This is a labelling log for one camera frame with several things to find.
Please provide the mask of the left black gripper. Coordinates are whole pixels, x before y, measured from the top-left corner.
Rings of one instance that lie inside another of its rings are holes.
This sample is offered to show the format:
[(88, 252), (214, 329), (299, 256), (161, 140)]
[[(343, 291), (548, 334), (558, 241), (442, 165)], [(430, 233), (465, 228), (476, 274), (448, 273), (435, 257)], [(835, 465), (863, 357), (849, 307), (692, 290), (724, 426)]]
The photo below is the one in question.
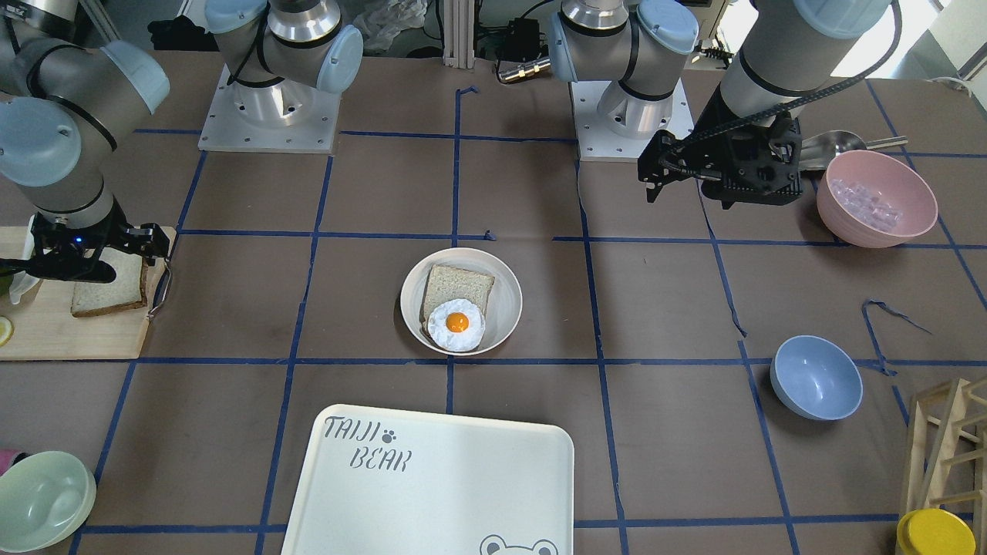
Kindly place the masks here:
[(704, 197), (724, 210), (733, 204), (787, 205), (803, 196), (800, 152), (803, 136), (794, 115), (803, 99), (765, 110), (768, 123), (740, 117), (721, 92), (712, 94), (685, 138), (659, 131), (637, 161), (649, 204), (663, 187), (678, 180), (700, 180)]

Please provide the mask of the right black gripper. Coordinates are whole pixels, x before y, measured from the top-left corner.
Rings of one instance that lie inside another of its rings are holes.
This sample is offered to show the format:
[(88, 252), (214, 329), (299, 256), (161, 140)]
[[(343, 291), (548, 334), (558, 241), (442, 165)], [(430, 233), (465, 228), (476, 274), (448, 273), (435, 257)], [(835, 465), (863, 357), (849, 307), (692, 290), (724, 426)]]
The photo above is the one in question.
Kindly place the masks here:
[(98, 224), (79, 229), (36, 217), (27, 238), (29, 255), (4, 257), (3, 277), (27, 274), (39, 280), (109, 284), (116, 280), (116, 270), (103, 262), (105, 249), (136, 255), (150, 266), (170, 253), (170, 238), (160, 225), (133, 226), (126, 217), (104, 217)]

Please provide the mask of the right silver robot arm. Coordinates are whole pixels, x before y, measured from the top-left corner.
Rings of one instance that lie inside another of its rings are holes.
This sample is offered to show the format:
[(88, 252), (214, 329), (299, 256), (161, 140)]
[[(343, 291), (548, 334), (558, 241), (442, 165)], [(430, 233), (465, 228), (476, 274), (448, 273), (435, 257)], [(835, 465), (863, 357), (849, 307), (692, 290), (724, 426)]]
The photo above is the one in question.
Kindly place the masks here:
[(2, 175), (35, 207), (32, 252), (2, 260), (2, 274), (108, 284), (112, 248), (154, 264), (170, 239), (131, 224), (106, 185), (102, 162), (162, 105), (170, 82), (143, 49), (71, 42), (74, 1), (2, 3)]

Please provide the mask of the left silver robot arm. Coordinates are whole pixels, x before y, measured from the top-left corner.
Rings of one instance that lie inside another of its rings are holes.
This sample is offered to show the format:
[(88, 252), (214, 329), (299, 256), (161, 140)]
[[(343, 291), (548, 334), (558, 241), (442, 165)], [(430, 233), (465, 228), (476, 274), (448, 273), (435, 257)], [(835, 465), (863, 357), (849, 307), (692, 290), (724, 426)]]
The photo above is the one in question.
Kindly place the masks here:
[(632, 109), (660, 106), (699, 34), (677, 1), (564, 1), (547, 31), (553, 73), (564, 82), (603, 81), (600, 116), (614, 133), (648, 140), (638, 179), (653, 203), (665, 185), (696, 179), (704, 197), (733, 204), (787, 205), (803, 196), (801, 109), (853, 87), (888, 60), (838, 83), (831, 73), (898, 1), (756, 1), (756, 21), (687, 136), (659, 124), (630, 129)]

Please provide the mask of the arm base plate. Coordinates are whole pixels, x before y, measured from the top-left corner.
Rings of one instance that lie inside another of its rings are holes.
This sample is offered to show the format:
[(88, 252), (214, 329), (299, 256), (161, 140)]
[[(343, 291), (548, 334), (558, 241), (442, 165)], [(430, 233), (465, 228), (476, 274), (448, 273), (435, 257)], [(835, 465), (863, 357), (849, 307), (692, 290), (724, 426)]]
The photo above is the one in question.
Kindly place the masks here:
[(223, 67), (198, 140), (203, 151), (334, 153), (342, 96), (283, 81), (268, 88), (227, 83)]
[(616, 82), (574, 82), (570, 92), (583, 162), (635, 162), (659, 131), (683, 140), (693, 130), (681, 82), (670, 97), (655, 102), (628, 95)]

